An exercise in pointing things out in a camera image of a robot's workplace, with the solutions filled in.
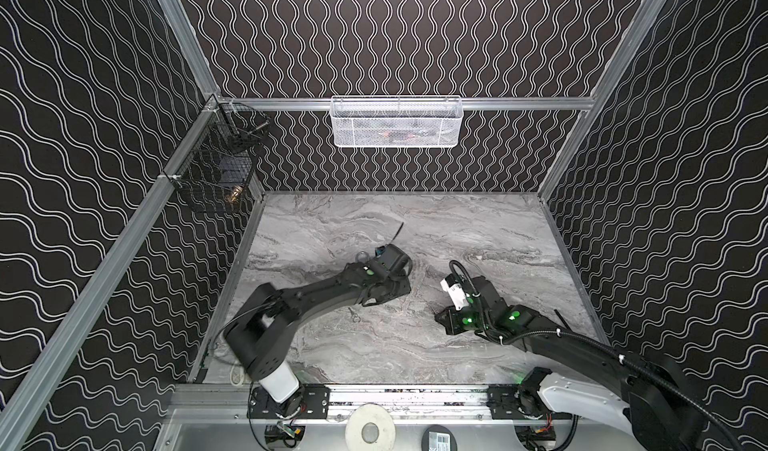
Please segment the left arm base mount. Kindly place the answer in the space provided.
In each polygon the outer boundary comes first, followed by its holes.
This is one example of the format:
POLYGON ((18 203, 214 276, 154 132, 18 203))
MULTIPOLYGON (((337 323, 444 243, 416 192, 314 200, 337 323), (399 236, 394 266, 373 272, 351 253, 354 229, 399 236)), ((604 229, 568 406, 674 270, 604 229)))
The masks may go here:
POLYGON ((262 387, 251 390, 248 398, 249 419, 283 420, 326 419, 330 388, 321 384, 301 384, 283 403, 275 401, 262 387))

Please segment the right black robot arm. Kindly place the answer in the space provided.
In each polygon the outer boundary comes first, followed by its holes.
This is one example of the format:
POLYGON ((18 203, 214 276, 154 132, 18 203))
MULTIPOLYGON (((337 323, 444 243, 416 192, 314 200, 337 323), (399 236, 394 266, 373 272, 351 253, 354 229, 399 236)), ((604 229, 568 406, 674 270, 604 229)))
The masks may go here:
POLYGON ((519 411, 529 417, 565 413, 632 435, 647 450, 698 450, 704 428, 717 429, 734 450, 742 445, 708 410, 668 356, 651 360, 570 330, 539 311, 508 305, 483 276, 454 273, 440 283, 452 303, 436 313, 447 334, 471 332, 501 346, 544 356, 586 377, 579 383, 537 367, 517 386, 519 411))

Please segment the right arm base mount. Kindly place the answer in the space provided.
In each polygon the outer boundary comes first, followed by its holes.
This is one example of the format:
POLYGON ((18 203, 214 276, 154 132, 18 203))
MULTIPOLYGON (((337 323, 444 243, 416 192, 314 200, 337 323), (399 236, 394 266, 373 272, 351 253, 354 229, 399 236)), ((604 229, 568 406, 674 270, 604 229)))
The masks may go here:
POLYGON ((493 420, 568 420, 570 413, 549 410, 534 392, 519 385, 490 385, 487 389, 487 407, 493 420))

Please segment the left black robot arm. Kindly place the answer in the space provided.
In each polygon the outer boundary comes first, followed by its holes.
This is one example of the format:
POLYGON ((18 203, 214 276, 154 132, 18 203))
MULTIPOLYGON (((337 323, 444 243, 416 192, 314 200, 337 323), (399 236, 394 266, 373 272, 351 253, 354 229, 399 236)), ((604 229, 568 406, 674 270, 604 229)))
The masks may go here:
POLYGON ((301 399, 302 388, 287 363, 297 331, 340 308, 379 306, 408 295, 411 269, 410 256, 390 243, 321 281, 283 289, 262 284, 223 326, 222 336, 246 374, 273 402, 292 404, 301 399))

